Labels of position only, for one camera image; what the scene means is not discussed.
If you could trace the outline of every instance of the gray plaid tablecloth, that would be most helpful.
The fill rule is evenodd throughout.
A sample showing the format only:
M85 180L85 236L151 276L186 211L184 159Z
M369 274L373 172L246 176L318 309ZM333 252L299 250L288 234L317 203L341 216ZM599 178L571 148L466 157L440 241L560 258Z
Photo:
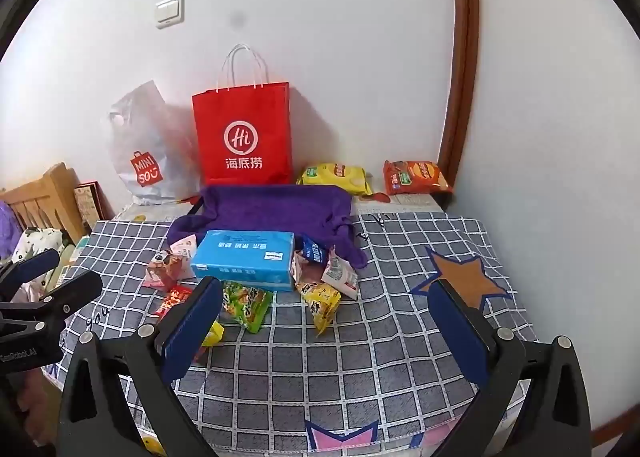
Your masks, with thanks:
M536 339L478 221L432 212L352 220L369 263L358 272L359 299L343 298L324 334L317 335L299 294L277 293L257 334L222 313L223 341L175 382L178 398L214 448L300 454L316 448L309 426L338 437L372 426L370 444L341 450L371 454L419 445L425 433L459 417L476 388L461 375L426 297L408 293L435 273L427 246L460 261L479 255L486 275L513 298L489 298L489 322ZM70 318L62 337L65 357L48 369L52 376L64 382L78 337L88 328L111 338L155 322L149 313L163 295L140 283L168 226L97 224L65 278L92 269L104 289ZM129 377L122 377L122 386L136 424L152 431ZM516 389L506 419L516 414L525 391L523 384Z

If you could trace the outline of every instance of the white wall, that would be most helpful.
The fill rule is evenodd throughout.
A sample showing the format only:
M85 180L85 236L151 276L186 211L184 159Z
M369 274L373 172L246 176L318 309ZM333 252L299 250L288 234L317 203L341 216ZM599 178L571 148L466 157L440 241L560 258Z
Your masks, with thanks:
M613 449L619 439L620 437L615 437L614 439L597 446L592 450L591 457L607 457L607 454Z
M453 211L484 221L591 422L640 401L640 41L612 0L482 0Z
M0 186L65 161L98 179L114 208L126 204L98 119L149 79L190 115L191 95L215 85L238 42L266 59L271 81L297 91L298 165L380 174L386 158L436 158L453 0L185 0L184 23L156 30L158 1L40 0L0 62Z

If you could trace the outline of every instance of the orange chip bag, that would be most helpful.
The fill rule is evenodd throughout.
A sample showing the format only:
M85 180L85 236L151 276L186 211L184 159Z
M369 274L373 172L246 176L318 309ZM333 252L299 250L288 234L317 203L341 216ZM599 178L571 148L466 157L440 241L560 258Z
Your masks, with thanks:
M386 193L452 192L440 169L429 161L385 161Z

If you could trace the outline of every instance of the snack package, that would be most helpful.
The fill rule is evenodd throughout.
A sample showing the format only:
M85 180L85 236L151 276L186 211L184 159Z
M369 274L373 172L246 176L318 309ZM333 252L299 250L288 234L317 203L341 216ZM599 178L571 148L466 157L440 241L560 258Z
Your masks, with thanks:
M162 249L153 256L146 267L142 285L160 291L169 291L178 283L181 272L182 257L168 249Z
M329 262L322 274L322 281L349 298L355 300L358 297L358 275L349 262L335 254L334 247L329 252Z
M309 262L318 262L322 265L326 264L326 249L324 249L324 247L318 246L318 244L316 244L306 235L302 236L301 254Z
M271 305L273 293L255 287L244 287L234 281L224 282L222 307L247 331L256 334Z
M202 342L202 346L211 347L212 345L215 345L220 340L222 340L224 333L225 333L225 328L222 325L220 325L217 321L213 322L213 324L211 325L211 328L209 329L209 332L205 336L204 342Z
M300 282L318 283L322 281L325 266L326 262L309 262L302 256L301 251L296 251L291 261L293 285L295 286Z
M196 236L189 235L188 237L180 239L169 246L169 249L175 255L180 255L182 257L182 270L178 279L194 278L195 275L191 269L191 259L193 259L193 256L196 254L196 249L198 249Z
M142 442L145 444L146 450L151 453L151 455L160 455L161 457L166 457L166 452L159 440L155 437L151 437L150 435L145 435L142 438Z
M183 285L174 286L174 288L166 295L158 309L156 309L156 312L152 313L152 315L158 316L158 321L162 320L169 309L174 305L178 305L179 303L186 301L190 294L190 288Z
M385 161L383 172L389 195L453 192L440 169L429 161Z
M340 293L324 282L299 282L296 289L311 311L318 334L322 334L334 319L335 311L340 305Z
M347 190L351 195L370 195L371 193L364 168L335 163L307 167L296 184L335 185Z

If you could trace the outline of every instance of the purple fabric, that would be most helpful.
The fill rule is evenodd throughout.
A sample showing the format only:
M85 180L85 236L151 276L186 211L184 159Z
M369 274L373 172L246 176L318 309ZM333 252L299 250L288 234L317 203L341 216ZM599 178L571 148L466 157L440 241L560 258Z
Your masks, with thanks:
M22 231L9 205L0 201L0 259L14 254Z
M335 246L353 267L367 257L353 243L351 195L337 186L279 184L209 186L202 190L202 215L178 217L169 228L173 244L192 233L198 244L207 230L291 231L307 235L325 249Z

